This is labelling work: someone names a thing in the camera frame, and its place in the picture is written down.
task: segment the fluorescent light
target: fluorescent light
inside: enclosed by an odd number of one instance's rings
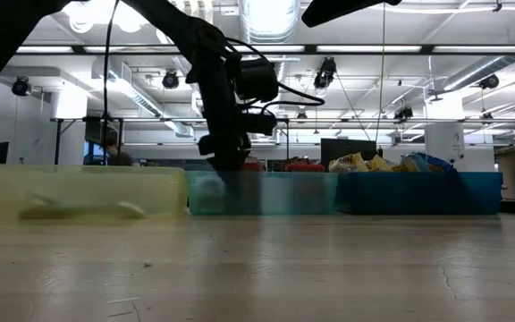
[[[154,123],[154,122],[162,122],[162,120],[157,118],[125,118],[125,122],[133,122],[133,123]]]
[[[401,45],[387,45],[387,46],[317,46],[318,53],[337,52],[337,53],[417,53],[420,51],[421,46],[401,46]]]
[[[174,122],[190,122],[190,123],[205,123],[206,119],[204,118],[187,118],[187,117],[173,117],[169,118],[169,120],[172,120]]]
[[[252,45],[260,53],[301,53],[305,50],[305,46],[296,45]],[[253,53],[245,46],[234,46],[240,53]]]
[[[276,146],[275,143],[251,143],[252,147],[274,147]]]
[[[63,54],[63,53],[72,53],[72,48],[68,46],[60,47],[60,46],[23,46],[17,49],[18,54]]]
[[[90,31],[95,24],[107,24],[111,19],[113,7],[114,0],[71,2],[63,8],[63,12],[69,16],[69,23],[73,31],[85,33]],[[136,32],[148,21],[127,4],[119,3],[113,23],[123,31]]]
[[[515,53],[515,46],[437,46],[435,53]]]
[[[104,54],[105,46],[86,46],[85,51],[92,54]],[[179,54],[180,50],[176,46],[163,45],[163,46],[111,46],[108,49],[109,53],[123,53],[123,54]]]
[[[196,142],[172,142],[172,143],[160,143],[163,146],[170,146],[170,147],[189,147],[189,146],[195,146],[198,145]]]
[[[125,146],[134,146],[134,147],[146,147],[146,146],[157,146],[158,143],[123,143]]]
[[[246,60],[253,60],[256,58],[258,58],[257,55],[245,55],[241,58],[241,60],[246,61]],[[301,61],[301,58],[299,58],[299,57],[286,57],[286,56],[279,57],[279,56],[266,55],[266,58],[270,63],[298,63]]]
[[[299,122],[299,123],[337,123],[349,121],[349,119],[343,118],[319,118],[319,119],[300,119],[300,118],[291,118],[290,122]]]

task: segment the ceiling light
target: ceiling light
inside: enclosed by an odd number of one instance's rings
[[[252,45],[260,53],[301,53],[305,50],[305,46],[296,45]],[[253,53],[245,46],[234,46],[240,53]]]
[[[107,24],[113,13],[114,0],[93,0],[85,3],[70,2],[63,8],[69,16],[71,29],[85,33],[95,24]],[[124,2],[120,2],[114,14],[113,24],[126,32],[136,32],[148,21]]]
[[[172,142],[172,143],[160,143],[160,145],[168,146],[168,147],[189,147],[198,145],[196,142]]]
[[[417,53],[421,46],[317,46],[318,53]]]
[[[436,46],[435,53],[515,53],[515,46]]]
[[[146,146],[157,146],[158,143],[123,143],[125,146],[136,146],[136,147],[146,147]]]
[[[133,123],[153,123],[153,122],[161,122],[162,120],[157,118],[125,118],[125,122],[133,122]]]
[[[121,52],[124,50],[125,47],[117,47],[117,46],[110,46],[108,48],[109,53],[116,53]],[[106,47],[104,46],[88,46],[84,47],[85,51],[93,54],[104,54],[106,51]]]
[[[308,119],[310,123],[335,123],[335,122],[341,122],[342,119],[340,118],[321,118],[321,119]],[[303,122],[302,118],[291,118],[290,122]]]
[[[276,144],[274,142],[271,143],[252,143],[252,147],[274,147]]]
[[[71,47],[60,47],[60,46],[52,46],[52,47],[44,47],[44,46],[26,46],[19,47],[17,49],[17,54],[63,54],[63,53],[72,53]]]
[[[104,46],[86,46],[83,47],[86,52],[93,54],[104,54],[106,48]],[[109,53],[125,53],[125,54],[180,54],[178,47],[171,45],[162,46],[110,46]]]

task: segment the cable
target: cable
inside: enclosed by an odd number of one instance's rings
[[[263,107],[260,107],[260,106],[247,106],[247,107],[244,107],[243,109],[246,110],[246,111],[250,110],[250,109],[260,109],[262,111],[268,112],[271,116],[275,117],[275,114],[272,113],[272,111],[268,110],[267,108],[264,109]]]
[[[255,47],[253,47],[252,45],[250,45],[248,43],[245,43],[241,40],[234,39],[234,38],[226,38],[226,40],[228,40],[232,43],[236,43],[236,44],[242,45],[244,47],[247,47],[250,51],[252,51],[254,54],[258,55],[260,58],[267,60],[267,58],[264,56],[264,54],[260,53],[259,50],[257,50]],[[265,112],[265,110],[269,106],[272,106],[272,105],[285,104],[285,105],[297,105],[297,106],[300,106],[300,105],[302,105],[302,106],[321,106],[321,105],[325,104],[325,101],[322,98],[314,97],[309,94],[300,92],[296,89],[292,89],[291,87],[281,83],[280,81],[277,82],[277,86],[279,86],[280,88],[285,89],[285,90],[289,91],[290,93],[295,94],[299,97],[303,97],[303,98],[307,98],[312,101],[315,101],[316,103],[303,103],[303,102],[294,102],[294,101],[270,102],[270,103],[267,103],[266,105],[264,105],[264,107],[262,107],[262,114]]]
[[[367,135],[367,139],[371,140],[371,138],[367,134],[367,130],[365,130],[365,127],[363,126],[363,122],[360,121],[359,117],[357,116],[357,112],[355,111],[355,107],[353,106],[353,103],[351,103],[349,99],[349,95],[347,95],[347,91],[345,90],[345,87],[343,86],[343,82],[341,81],[341,77],[339,76],[339,73],[335,71],[335,76],[337,76],[337,80],[341,84],[341,88],[343,89],[343,94],[345,94],[345,98],[347,98],[347,102],[349,102],[350,109],[353,111],[353,114],[355,115],[355,119],[359,122],[359,125],[361,126],[361,130]]]
[[[379,116],[376,119],[375,142],[379,141],[379,125],[381,125],[381,114],[383,114],[383,89],[384,89],[384,42],[386,41],[386,3],[383,3],[383,53],[381,56],[381,90],[379,95]]]
[[[111,36],[113,35],[113,22],[114,22],[114,14],[116,13],[116,8],[121,0],[114,1],[113,14],[111,15],[111,20],[108,22],[108,26],[106,27],[106,42],[105,42],[105,68],[103,70],[103,81],[104,81],[104,92],[103,99],[105,100],[105,109],[103,111],[103,118],[105,123],[103,124],[103,160],[106,163],[106,134],[108,133],[108,58],[110,55],[110,46],[111,46]]]
[[[257,102],[259,102],[259,99],[256,98],[256,99],[250,100],[248,103],[238,104],[238,107],[241,107],[241,108],[251,107],[252,105],[256,104]]]

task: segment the yellow snack bag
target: yellow snack bag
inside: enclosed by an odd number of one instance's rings
[[[380,156],[376,155],[371,161],[371,171],[392,172],[393,169]]]
[[[329,164],[329,172],[332,173],[349,173],[349,172],[368,172],[368,168],[363,161],[360,152],[340,157],[331,161]]]

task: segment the ceiling duct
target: ceiling duct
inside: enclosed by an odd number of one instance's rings
[[[93,63],[94,78],[104,78],[103,67],[104,58],[98,58]],[[114,59],[109,61],[111,67],[109,71],[109,86],[113,89],[122,92],[136,105],[144,108],[153,117],[163,118],[169,117],[163,112],[163,108],[140,86],[132,81],[132,70],[126,63],[118,63]],[[192,138],[194,136],[194,129],[191,126],[183,125],[182,123],[167,121],[165,125],[176,132],[176,136]]]
[[[501,71],[502,69],[515,64],[515,56],[500,56],[500,57],[486,57],[480,59],[479,61],[473,63],[472,65],[466,67],[460,72],[455,73],[451,77],[444,80],[435,85],[441,85],[437,88],[442,88],[443,90],[438,90],[437,93],[441,94],[446,91],[454,91],[463,89],[469,85],[475,84],[486,77],[495,74],[496,72]],[[429,86],[431,80],[424,79],[419,82],[415,87],[405,91],[402,95],[394,99],[389,105],[382,106],[385,110],[389,106],[394,106],[398,102],[404,100],[405,102],[410,102],[418,97],[423,95],[424,87]]]
[[[512,40],[511,44],[515,45],[515,39]],[[468,85],[481,81],[512,64],[515,64],[515,55],[486,57],[480,59],[446,79],[443,83],[443,90],[454,91],[463,89]]]
[[[241,38],[249,44],[291,43],[300,16],[300,0],[238,0]],[[283,82],[286,63],[275,65]]]

